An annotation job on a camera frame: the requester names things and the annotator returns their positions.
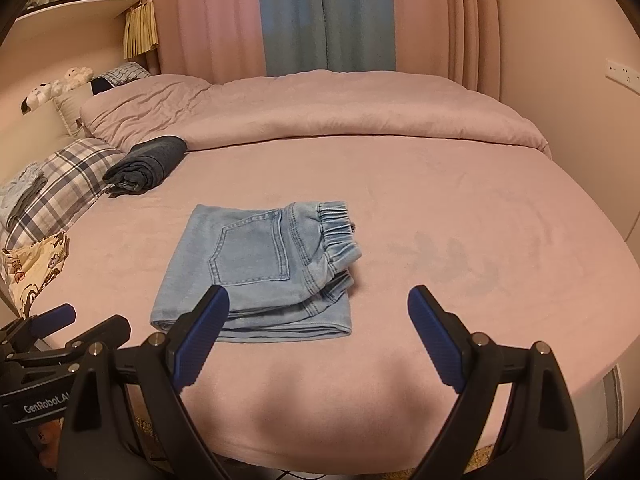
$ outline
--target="wooden shelf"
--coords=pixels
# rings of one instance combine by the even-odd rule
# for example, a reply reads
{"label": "wooden shelf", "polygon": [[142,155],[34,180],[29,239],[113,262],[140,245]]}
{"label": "wooden shelf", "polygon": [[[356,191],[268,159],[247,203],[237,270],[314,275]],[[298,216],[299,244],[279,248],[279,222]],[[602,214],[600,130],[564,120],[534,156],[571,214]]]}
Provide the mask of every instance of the wooden shelf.
{"label": "wooden shelf", "polygon": [[53,30],[78,23],[113,19],[139,0],[73,0],[34,10],[15,20],[2,49],[24,44]]}

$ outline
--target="blue gripper pad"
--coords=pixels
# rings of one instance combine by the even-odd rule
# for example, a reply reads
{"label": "blue gripper pad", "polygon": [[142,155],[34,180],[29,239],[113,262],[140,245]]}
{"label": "blue gripper pad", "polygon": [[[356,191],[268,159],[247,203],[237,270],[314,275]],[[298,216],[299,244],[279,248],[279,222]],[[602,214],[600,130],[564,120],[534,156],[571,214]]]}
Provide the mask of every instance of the blue gripper pad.
{"label": "blue gripper pad", "polygon": [[52,308],[39,316],[31,317],[29,332],[36,339],[48,335],[72,324],[76,320],[76,310],[68,303]]}
{"label": "blue gripper pad", "polygon": [[167,365],[176,392],[193,384],[229,315],[226,290],[212,285],[192,312],[182,314],[167,333]]}
{"label": "blue gripper pad", "polygon": [[440,380],[461,393],[472,365],[470,333],[458,316],[442,309],[424,285],[411,289],[408,307],[409,317]]}

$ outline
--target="white pillow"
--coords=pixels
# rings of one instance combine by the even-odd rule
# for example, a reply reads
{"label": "white pillow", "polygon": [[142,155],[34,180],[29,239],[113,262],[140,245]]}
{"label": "white pillow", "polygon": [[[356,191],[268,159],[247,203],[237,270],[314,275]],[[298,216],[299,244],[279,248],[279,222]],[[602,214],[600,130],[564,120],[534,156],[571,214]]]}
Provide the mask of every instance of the white pillow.
{"label": "white pillow", "polygon": [[91,83],[86,83],[71,92],[53,98],[69,135],[75,139],[82,139],[86,136],[84,128],[79,124],[80,107],[93,95]]}

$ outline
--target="cartoon print fabric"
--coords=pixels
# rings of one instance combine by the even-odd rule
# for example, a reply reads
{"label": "cartoon print fabric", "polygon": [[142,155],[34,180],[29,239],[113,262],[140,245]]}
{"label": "cartoon print fabric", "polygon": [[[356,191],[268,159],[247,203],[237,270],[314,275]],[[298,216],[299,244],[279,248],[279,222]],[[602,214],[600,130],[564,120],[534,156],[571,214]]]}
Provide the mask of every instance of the cartoon print fabric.
{"label": "cartoon print fabric", "polygon": [[23,318],[36,296],[60,272],[68,254],[68,237],[64,231],[33,245],[8,251],[0,259],[7,274],[9,293]]}

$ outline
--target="wall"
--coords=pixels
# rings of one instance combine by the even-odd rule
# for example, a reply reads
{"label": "wall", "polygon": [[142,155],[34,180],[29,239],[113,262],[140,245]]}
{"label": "wall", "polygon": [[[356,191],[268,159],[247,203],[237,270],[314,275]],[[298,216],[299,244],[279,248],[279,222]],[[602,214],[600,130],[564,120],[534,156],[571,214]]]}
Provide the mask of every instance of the wall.
{"label": "wall", "polygon": [[0,129],[18,120],[20,104],[40,83],[62,77],[73,66],[96,74],[122,63],[124,16],[69,23],[28,44],[0,47]]}
{"label": "wall", "polygon": [[640,95],[604,72],[607,58],[640,70],[638,35],[615,0],[498,8],[501,100],[536,123],[554,160],[627,238],[640,211]]}

